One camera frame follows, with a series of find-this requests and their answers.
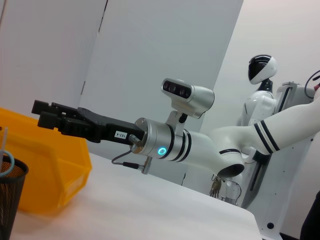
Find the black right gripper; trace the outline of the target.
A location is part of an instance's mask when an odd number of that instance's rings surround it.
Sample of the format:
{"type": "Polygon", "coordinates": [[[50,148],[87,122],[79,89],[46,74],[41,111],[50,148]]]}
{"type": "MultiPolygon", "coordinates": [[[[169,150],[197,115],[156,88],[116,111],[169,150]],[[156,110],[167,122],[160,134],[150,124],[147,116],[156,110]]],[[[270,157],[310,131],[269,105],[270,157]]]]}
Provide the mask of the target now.
{"type": "Polygon", "coordinates": [[[55,102],[49,104],[35,100],[31,112],[40,115],[38,127],[50,130],[56,128],[62,135],[85,138],[93,143],[110,141],[131,145],[130,135],[142,140],[145,134],[134,123],[102,116],[82,107],[76,109],[55,102]]]}

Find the light blue scissors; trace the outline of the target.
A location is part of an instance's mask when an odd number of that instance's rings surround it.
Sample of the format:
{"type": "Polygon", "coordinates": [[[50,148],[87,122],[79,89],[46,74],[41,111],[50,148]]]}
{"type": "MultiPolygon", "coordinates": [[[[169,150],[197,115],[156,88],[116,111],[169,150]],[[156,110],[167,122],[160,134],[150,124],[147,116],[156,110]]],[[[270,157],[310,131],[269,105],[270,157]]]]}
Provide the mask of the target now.
{"type": "Polygon", "coordinates": [[[9,166],[9,168],[8,168],[6,171],[0,172],[0,178],[8,175],[8,174],[14,169],[14,166],[15,166],[15,159],[14,159],[13,155],[12,155],[9,151],[7,151],[7,150],[4,150],[3,153],[4,153],[7,157],[9,157],[10,166],[9,166]]]}

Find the silver right arm elbow plug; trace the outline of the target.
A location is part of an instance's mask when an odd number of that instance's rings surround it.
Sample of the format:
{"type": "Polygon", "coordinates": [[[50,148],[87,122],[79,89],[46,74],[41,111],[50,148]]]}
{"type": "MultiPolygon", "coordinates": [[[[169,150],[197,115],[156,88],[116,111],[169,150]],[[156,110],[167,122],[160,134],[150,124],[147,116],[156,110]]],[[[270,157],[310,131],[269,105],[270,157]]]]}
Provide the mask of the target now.
{"type": "Polygon", "coordinates": [[[151,164],[152,164],[152,160],[153,158],[151,156],[148,156],[146,158],[146,161],[142,167],[142,170],[141,170],[141,173],[144,174],[144,175],[147,175],[149,173],[149,170],[150,170],[150,167],[151,167],[151,164]]]}

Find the black mesh pen holder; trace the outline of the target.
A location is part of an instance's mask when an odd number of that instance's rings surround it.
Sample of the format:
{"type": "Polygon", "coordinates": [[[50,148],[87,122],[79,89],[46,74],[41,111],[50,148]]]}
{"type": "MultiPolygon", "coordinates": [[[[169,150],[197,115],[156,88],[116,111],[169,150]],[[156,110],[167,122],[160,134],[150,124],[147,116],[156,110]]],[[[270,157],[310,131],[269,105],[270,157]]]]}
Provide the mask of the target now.
{"type": "Polygon", "coordinates": [[[0,240],[10,240],[28,166],[15,159],[12,171],[0,176],[0,240]]]}

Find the yellow plastic bin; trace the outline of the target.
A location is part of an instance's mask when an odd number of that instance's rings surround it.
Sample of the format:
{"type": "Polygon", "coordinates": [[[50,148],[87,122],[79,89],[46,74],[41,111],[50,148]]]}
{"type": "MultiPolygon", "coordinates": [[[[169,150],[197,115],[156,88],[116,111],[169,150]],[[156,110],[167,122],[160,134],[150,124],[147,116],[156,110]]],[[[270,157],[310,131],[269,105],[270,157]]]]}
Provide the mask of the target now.
{"type": "Polygon", "coordinates": [[[85,139],[38,127],[37,119],[1,107],[0,127],[8,128],[5,150],[29,169],[19,210],[55,211],[85,187],[92,170],[85,139]]]}

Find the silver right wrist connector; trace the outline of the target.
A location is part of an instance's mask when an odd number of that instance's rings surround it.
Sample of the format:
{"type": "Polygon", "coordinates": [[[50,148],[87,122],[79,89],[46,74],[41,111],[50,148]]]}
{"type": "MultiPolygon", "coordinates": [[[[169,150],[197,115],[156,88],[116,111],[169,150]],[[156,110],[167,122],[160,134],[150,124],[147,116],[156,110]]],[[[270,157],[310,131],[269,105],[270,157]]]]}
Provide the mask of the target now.
{"type": "Polygon", "coordinates": [[[136,137],[134,134],[130,134],[129,137],[128,137],[128,140],[133,144],[133,145],[136,145],[138,147],[141,147],[142,146],[142,141],[136,137]]]}

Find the white humanoid robot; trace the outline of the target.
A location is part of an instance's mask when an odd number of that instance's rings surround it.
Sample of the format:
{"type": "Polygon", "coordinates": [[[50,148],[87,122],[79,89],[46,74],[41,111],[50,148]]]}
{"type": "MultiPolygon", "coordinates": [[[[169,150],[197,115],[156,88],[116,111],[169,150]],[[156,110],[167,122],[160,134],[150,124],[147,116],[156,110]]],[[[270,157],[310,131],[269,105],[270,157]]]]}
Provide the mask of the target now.
{"type": "MultiPolygon", "coordinates": [[[[273,82],[270,80],[277,73],[277,61],[269,54],[258,54],[252,57],[248,63],[248,79],[252,85],[259,84],[259,87],[243,104],[242,113],[236,122],[236,126],[251,126],[274,114],[277,101],[273,95],[273,82]]],[[[253,147],[244,147],[243,154],[254,153],[253,160],[247,164],[257,163],[258,173],[260,167],[267,163],[271,155],[263,155],[253,147]]],[[[215,177],[211,185],[209,196],[219,199],[222,187],[222,178],[215,177]]]]}

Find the white humanoid stand column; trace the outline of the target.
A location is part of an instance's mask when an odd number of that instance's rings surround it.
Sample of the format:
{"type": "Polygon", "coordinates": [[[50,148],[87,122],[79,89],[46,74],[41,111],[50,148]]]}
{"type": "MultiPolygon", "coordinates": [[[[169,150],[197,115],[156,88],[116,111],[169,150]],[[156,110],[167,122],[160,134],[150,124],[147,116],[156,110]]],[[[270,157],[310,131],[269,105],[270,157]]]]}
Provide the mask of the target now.
{"type": "MultiPolygon", "coordinates": [[[[273,93],[277,114],[296,105],[309,104],[315,91],[305,89],[294,82],[283,83],[273,93]]],[[[241,186],[244,191],[240,206],[250,211],[256,219],[263,240],[282,240],[280,231],[288,209],[293,183],[310,149],[313,136],[290,145],[270,155],[266,164],[258,168],[253,153],[246,157],[245,170],[242,173],[241,186]]]]}

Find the dark clothed person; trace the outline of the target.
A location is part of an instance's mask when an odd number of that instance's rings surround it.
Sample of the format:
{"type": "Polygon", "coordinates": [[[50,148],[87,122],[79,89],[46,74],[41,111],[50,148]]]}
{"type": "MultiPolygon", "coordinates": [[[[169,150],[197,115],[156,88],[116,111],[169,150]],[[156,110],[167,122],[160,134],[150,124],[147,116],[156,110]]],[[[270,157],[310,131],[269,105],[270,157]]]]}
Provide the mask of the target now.
{"type": "Polygon", "coordinates": [[[300,240],[320,240],[320,191],[302,225],[300,240]]]}

